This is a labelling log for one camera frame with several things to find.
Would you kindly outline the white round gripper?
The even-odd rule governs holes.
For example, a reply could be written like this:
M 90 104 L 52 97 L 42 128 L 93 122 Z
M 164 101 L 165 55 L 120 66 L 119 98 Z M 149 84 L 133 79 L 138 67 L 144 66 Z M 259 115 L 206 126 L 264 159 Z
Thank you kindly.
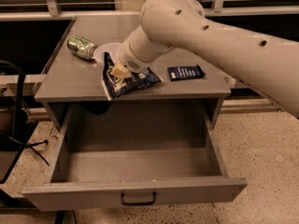
M 149 38 L 129 36 L 123 43 L 119 61 L 114 63 L 111 75 L 123 79 L 141 73 L 156 59 L 156 50 Z

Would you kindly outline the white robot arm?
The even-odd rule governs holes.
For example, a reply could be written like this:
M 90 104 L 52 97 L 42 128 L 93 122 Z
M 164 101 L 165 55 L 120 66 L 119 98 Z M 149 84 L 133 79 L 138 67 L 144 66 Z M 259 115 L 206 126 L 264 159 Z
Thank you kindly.
M 207 19 L 195 0 L 147 0 L 112 75 L 140 73 L 186 49 L 299 118 L 299 43 Z

